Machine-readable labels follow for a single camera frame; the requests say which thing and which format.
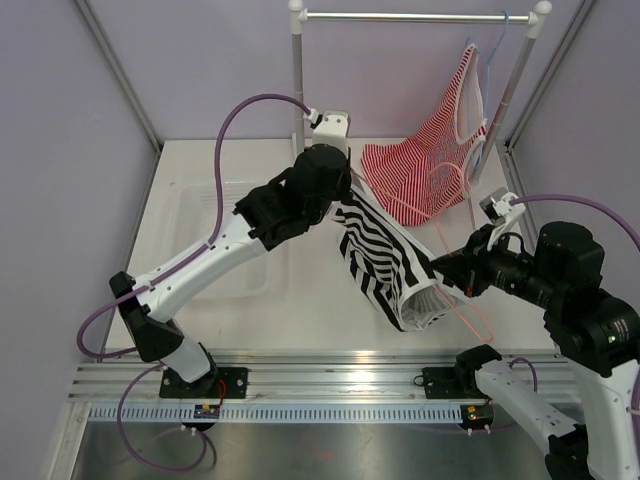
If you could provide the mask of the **black white striped tank top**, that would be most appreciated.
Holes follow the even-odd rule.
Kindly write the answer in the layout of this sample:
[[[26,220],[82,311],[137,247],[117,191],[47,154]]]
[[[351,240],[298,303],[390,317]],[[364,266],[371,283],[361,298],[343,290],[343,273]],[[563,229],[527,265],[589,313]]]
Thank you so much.
[[[467,304],[437,277],[433,254],[361,189],[335,204],[332,220],[342,227],[338,248],[356,285],[396,330],[424,330]]]

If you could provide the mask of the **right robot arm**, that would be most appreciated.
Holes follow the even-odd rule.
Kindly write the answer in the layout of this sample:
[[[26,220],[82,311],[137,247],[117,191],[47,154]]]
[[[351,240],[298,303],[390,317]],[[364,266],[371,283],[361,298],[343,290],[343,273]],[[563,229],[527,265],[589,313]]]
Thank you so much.
[[[583,226],[543,226],[535,251],[515,253],[493,226],[433,261],[447,286],[468,297],[490,287],[543,309],[544,327],[573,372],[583,411],[577,422],[514,374],[492,347],[460,353],[454,384],[466,396],[496,401],[540,449],[553,479],[639,476],[639,315],[601,287],[605,252]]]

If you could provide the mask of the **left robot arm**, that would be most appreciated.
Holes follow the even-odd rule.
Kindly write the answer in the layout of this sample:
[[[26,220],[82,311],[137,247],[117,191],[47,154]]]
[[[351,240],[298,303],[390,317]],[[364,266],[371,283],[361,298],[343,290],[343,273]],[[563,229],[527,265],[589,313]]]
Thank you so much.
[[[110,279],[141,359],[166,367],[172,397],[204,398],[221,389],[213,358],[182,331],[176,314],[226,273],[307,233],[333,203],[350,197],[350,150],[314,144],[239,200],[216,237],[194,243],[156,273]]]

